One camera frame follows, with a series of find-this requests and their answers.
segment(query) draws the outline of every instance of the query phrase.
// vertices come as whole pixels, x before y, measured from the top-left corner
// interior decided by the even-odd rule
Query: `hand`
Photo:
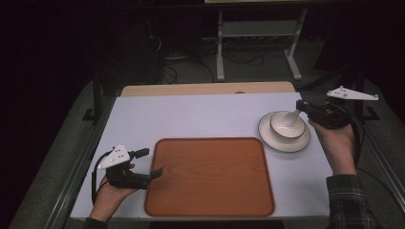
[[[108,222],[113,214],[118,209],[119,205],[137,189],[119,189],[108,182],[107,177],[104,177],[100,182],[100,187],[97,191],[95,205],[93,206],[91,219],[96,219],[103,222]]]
[[[318,123],[309,120],[309,124],[320,134],[319,138],[327,151],[334,175],[356,175],[352,155],[354,134],[352,125],[339,130],[328,130]]]

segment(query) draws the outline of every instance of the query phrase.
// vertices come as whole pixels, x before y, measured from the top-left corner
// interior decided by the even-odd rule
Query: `tabletop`
[[[285,85],[289,90],[281,93],[280,87],[273,87],[274,93],[269,87],[270,85]],[[77,196],[71,214],[72,218],[85,219],[90,214],[92,209],[91,172],[96,160],[105,152],[111,151],[112,147],[123,143],[129,151],[141,148],[151,149],[149,156],[134,161],[136,167],[133,170],[135,173],[149,174],[153,149],[161,139],[182,137],[255,137],[260,139],[258,123],[261,117],[274,111],[294,111],[295,101],[301,98],[298,93],[291,91],[293,87],[287,82],[201,85],[203,92],[210,91],[211,94],[193,91],[186,86],[193,89],[198,85],[131,86],[122,92],[122,96],[117,99],[111,112],[92,165]],[[221,88],[228,89],[232,93],[221,94]],[[148,91],[153,90],[158,90],[160,93],[150,95]],[[305,115],[301,117],[306,123],[308,122]],[[271,179],[275,200],[274,213],[264,219],[327,217],[329,215],[329,198],[325,179],[331,176],[331,169],[316,137],[316,132],[310,126],[309,129],[311,133],[309,145],[296,153],[278,152],[263,142],[268,175]],[[98,172],[98,179],[101,179],[104,173],[103,171]],[[144,209],[145,199],[145,190],[135,192],[121,204],[114,218],[184,219],[181,217],[150,217]],[[191,219],[211,220],[212,218],[187,218],[187,220]]]

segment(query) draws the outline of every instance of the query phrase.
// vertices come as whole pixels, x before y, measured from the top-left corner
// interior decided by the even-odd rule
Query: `plaid sleeve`
[[[381,228],[355,175],[327,178],[330,195],[330,229]]]

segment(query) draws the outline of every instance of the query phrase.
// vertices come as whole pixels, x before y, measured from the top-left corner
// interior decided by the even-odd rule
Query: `handheld controller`
[[[163,173],[163,168],[152,171],[149,175],[135,174],[130,170],[132,159],[149,155],[149,149],[127,152],[123,145],[118,145],[113,151],[101,156],[92,172],[92,201],[96,201],[96,172],[106,169],[108,182],[117,188],[147,189],[148,184],[154,178]]]
[[[296,109],[308,115],[308,118],[319,125],[337,130],[351,123],[349,114],[344,110],[344,101],[340,98],[328,98],[322,105],[310,104],[302,99],[297,100]]]

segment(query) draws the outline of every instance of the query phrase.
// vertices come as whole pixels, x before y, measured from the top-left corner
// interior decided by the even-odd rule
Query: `tray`
[[[152,217],[268,217],[274,198],[262,141],[165,138],[155,146],[145,212]]]

